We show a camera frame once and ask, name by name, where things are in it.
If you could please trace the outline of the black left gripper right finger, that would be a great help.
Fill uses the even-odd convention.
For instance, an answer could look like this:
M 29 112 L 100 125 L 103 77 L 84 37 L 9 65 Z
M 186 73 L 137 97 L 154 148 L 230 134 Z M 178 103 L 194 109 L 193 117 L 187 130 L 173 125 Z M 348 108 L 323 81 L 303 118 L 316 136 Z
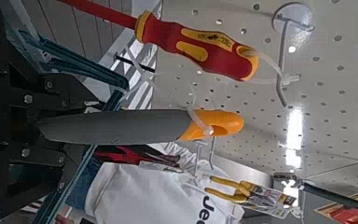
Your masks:
M 84 113 L 87 107 L 101 109 L 103 102 L 76 77 L 65 73 L 39 74 L 26 66 L 10 71 L 10 110 L 13 119 L 34 121 Z

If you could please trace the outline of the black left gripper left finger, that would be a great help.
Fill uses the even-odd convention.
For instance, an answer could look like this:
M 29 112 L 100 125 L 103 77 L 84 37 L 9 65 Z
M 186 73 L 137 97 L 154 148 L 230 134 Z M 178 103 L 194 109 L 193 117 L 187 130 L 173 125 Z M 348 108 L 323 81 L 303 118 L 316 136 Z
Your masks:
M 46 197 L 41 214 L 56 214 L 83 165 L 84 145 L 42 140 L 35 146 L 13 142 L 8 150 L 8 212 Z

